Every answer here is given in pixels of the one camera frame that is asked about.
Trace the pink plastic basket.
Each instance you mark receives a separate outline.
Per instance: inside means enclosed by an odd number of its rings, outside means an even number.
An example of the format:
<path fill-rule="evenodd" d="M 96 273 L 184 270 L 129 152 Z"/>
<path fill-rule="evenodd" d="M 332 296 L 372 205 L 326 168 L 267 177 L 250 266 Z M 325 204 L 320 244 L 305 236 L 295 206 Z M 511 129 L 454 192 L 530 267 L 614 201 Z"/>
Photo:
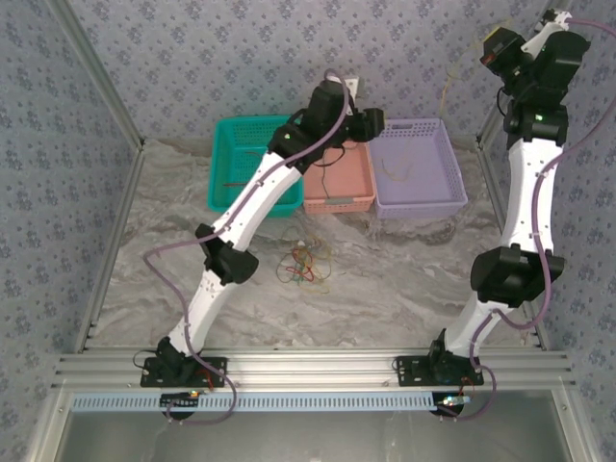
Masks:
<path fill-rule="evenodd" d="M 329 148 L 303 175 L 304 211 L 309 215 L 368 212 L 375 199 L 370 148 L 347 141 Z"/>

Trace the teal plastic basket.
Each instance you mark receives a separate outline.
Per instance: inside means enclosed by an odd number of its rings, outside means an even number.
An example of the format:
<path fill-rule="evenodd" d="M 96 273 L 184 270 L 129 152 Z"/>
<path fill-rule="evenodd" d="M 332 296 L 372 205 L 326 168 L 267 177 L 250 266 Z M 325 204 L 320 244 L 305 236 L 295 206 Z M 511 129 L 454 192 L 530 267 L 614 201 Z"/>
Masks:
<path fill-rule="evenodd" d="M 274 131 L 288 115 L 239 116 L 215 129 L 207 203 L 219 213 L 236 200 L 260 165 Z"/>

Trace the purple plastic basket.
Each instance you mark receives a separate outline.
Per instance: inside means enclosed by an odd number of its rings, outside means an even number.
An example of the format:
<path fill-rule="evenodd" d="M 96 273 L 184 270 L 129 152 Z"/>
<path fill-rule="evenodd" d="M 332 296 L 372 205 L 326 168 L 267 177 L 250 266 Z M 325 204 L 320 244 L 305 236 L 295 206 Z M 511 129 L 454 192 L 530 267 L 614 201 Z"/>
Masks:
<path fill-rule="evenodd" d="M 467 204 L 442 119 L 388 119 L 369 148 L 379 218 L 448 218 Z"/>

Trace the aluminium frame post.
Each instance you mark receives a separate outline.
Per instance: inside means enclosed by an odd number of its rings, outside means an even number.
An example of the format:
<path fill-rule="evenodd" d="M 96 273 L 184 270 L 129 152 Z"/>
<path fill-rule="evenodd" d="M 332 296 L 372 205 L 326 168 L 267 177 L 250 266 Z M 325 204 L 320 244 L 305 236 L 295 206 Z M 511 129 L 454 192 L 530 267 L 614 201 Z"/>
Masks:
<path fill-rule="evenodd" d="M 576 0 L 542 0 L 543 8 L 540 12 L 542 17 L 547 10 L 569 11 Z M 494 141 L 495 137 L 501 132 L 503 116 L 498 110 L 497 103 L 494 103 L 477 133 L 476 144 L 478 149 L 485 150 Z"/>
<path fill-rule="evenodd" d="M 55 16 L 61 29 L 81 64 L 88 73 L 92 83 L 100 93 L 104 103 L 111 112 L 124 138 L 135 149 L 141 149 L 142 138 L 124 105 L 111 76 L 98 57 L 84 27 L 68 0 L 44 0 Z"/>

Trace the aluminium table edge rail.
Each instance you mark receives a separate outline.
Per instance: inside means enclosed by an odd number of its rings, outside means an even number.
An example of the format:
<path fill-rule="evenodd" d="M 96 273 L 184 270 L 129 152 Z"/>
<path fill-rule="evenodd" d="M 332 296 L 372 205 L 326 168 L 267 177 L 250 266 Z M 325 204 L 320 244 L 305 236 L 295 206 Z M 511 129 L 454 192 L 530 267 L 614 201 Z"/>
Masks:
<path fill-rule="evenodd" d="M 106 248 L 103 253 L 100 271 L 94 281 L 92 293 L 76 339 L 74 352 L 77 354 L 81 354 L 87 349 L 90 330 L 96 326 L 99 319 L 100 310 L 104 304 L 105 296 L 111 281 L 121 237 L 139 184 L 143 162 L 143 144 L 141 144 L 135 152 L 115 214 L 115 221 L 111 229 L 111 234 L 107 240 Z"/>
<path fill-rule="evenodd" d="M 491 152 L 493 144 L 494 143 L 492 141 L 478 142 L 477 156 L 481 165 L 486 187 L 492 201 L 499 230 L 502 232 L 506 222 L 507 200 L 502 193 L 500 178 L 493 161 Z M 538 347 L 543 351 L 550 348 L 550 341 L 547 337 L 545 326 L 541 322 L 537 323 L 533 328 L 527 330 L 525 337 L 527 340 L 531 341 L 531 344 L 534 347 Z"/>

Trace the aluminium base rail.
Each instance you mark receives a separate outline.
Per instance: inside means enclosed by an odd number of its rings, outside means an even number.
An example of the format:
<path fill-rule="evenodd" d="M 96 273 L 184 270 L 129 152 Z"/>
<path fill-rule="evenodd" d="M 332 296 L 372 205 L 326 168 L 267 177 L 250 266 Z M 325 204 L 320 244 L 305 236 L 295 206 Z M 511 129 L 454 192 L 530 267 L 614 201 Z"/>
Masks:
<path fill-rule="evenodd" d="M 394 359 L 427 354 L 416 348 L 214 348 L 207 356 L 229 360 L 227 375 L 241 392 L 380 391 L 398 385 Z M 141 371 L 132 349 L 96 347 L 62 355 L 51 379 L 69 391 L 136 391 Z M 530 347 L 487 347 L 480 363 L 500 391 L 555 390 L 577 385 L 568 355 Z"/>

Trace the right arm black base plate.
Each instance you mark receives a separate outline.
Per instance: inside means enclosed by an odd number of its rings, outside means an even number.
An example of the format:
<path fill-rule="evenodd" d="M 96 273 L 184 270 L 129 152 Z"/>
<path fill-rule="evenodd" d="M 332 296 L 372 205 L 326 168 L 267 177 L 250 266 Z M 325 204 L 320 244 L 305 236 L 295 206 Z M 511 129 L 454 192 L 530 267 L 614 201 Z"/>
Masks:
<path fill-rule="evenodd" d="M 400 387 L 483 385 L 468 358 L 445 355 L 440 359 L 426 356 L 399 356 L 394 369 Z"/>

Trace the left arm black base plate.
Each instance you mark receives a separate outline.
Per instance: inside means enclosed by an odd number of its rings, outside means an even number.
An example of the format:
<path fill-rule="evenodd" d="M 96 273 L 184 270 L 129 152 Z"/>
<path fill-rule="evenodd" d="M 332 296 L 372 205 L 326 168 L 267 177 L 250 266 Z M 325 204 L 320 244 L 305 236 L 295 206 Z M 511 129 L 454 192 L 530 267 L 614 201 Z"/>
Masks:
<path fill-rule="evenodd" d="M 201 357 L 211 369 L 205 368 L 192 357 L 165 362 L 162 358 L 149 357 L 144 361 L 140 385 L 143 388 L 223 388 L 227 359 L 224 357 Z"/>

